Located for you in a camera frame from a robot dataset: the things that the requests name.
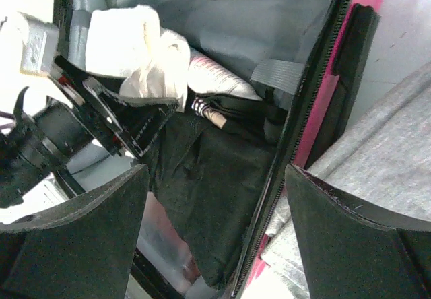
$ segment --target gray fabric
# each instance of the gray fabric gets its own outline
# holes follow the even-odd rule
[[[72,14],[68,59],[81,69],[86,68],[86,46],[91,17],[92,14],[84,10],[75,10]]]
[[[309,172],[391,211],[431,220],[430,114],[431,63],[391,90]],[[282,267],[290,292],[292,284],[304,285],[304,272],[290,212],[284,219],[262,257]]]
[[[305,63],[330,0],[73,0],[74,9],[152,6],[162,26],[248,80],[265,59]]]

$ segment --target gray upholstery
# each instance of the gray upholstery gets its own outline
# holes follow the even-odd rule
[[[391,211],[431,220],[430,136],[431,63],[392,89],[309,172]],[[277,209],[283,214],[287,222],[262,257],[285,277],[286,292],[299,287],[294,298],[309,298],[285,198]]]

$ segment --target white cloth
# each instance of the white cloth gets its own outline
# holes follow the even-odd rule
[[[95,11],[86,46],[86,71],[126,77],[120,94],[140,98],[187,99],[190,48],[171,30],[161,29],[148,6]]]

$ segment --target gray blanket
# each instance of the gray blanket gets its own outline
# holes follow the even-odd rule
[[[394,87],[309,172],[391,211],[431,220],[431,63]],[[275,236],[262,258],[284,277],[286,294],[310,298],[285,195],[275,212],[267,230]]]

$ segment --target white towel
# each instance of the white towel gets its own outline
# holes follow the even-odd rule
[[[187,99],[190,48],[176,32],[161,29],[148,6],[95,11],[88,30],[86,71],[126,77],[120,94]]]

